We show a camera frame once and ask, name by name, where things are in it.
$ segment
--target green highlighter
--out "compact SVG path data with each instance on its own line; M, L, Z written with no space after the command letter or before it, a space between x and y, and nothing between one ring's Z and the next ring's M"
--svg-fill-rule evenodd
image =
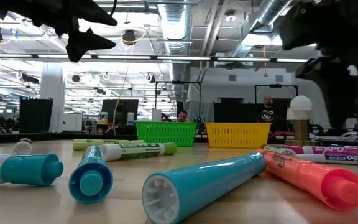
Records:
M103 144L130 144L143 143L143 140L113 140L113 139L74 139L73 150L82 150L90 146L101 146Z
M106 161L140 159L154 156L174 155L177 145L170 143L104 144L101 146Z

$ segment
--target highlighter cap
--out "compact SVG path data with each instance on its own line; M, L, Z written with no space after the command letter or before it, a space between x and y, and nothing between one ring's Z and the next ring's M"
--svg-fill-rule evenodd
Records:
M175 153L177 153L177 145L173 142L165 143L164 147L165 147L164 155L166 156L174 155Z
M329 207L348 211L358 207L358 175L350 170L320 164L304 166L300 184Z
M1 166L1 179L12 184L49 186L63 173L55 154L11 156Z
M112 182L110 168L104 162L94 159L94 162L85 162L74 170L68 189L77 202L98 203L110 193Z

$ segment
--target desk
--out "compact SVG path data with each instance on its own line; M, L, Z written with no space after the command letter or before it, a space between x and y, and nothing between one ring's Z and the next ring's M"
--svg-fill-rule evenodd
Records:
M13 144L0 144L9 153ZM174 156L108 162L114 188L107 199L93 205L75 202L68 179L82 152L72 141L33 142L34 153L55 153L65 164L62 177L51 187L0 185L0 224L152 224L144 212L144 180L161 170L216 161L251 152L248 149L209 149L207 144L179 148ZM358 166L343 166L358 173ZM358 209L338 212L323 202L268 174L254 177L182 223L202 224L358 224Z

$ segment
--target yellow basket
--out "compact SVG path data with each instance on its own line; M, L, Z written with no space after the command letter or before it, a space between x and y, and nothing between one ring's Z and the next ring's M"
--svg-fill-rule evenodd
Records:
M206 123L210 147L258 149L267 143L270 123Z

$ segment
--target plastic basket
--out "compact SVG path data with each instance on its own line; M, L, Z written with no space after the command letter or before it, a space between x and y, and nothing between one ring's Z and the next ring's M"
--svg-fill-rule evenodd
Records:
M135 121L137 137L146 143L174 142L178 147L193 145L197 123Z
M209 146L258 149L267 143L270 123L206 123Z

